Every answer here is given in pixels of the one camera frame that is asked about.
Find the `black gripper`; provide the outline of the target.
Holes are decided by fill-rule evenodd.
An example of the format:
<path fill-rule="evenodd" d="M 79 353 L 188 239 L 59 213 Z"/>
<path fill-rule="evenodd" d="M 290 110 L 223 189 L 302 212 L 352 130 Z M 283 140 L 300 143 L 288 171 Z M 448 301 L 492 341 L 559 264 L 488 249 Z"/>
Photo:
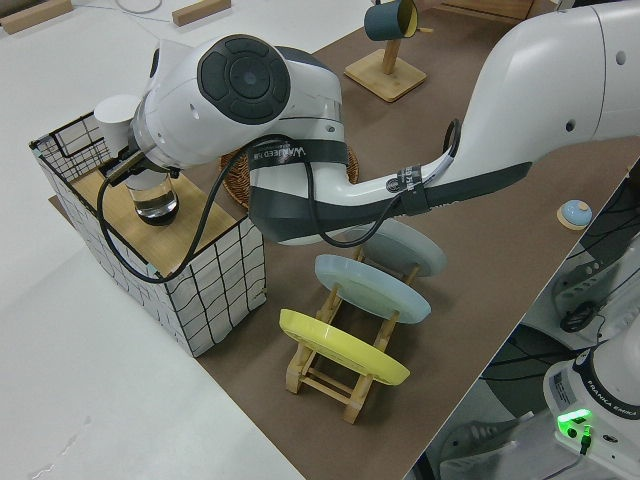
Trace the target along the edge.
<path fill-rule="evenodd" d="M 122 182 L 130 175 L 143 172 L 155 172 L 168 175 L 172 179 L 179 177 L 176 167 L 164 167 L 151 161 L 142 151 L 137 151 L 126 158 L 112 158 L 102 165 L 102 174 L 107 182 Z"/>

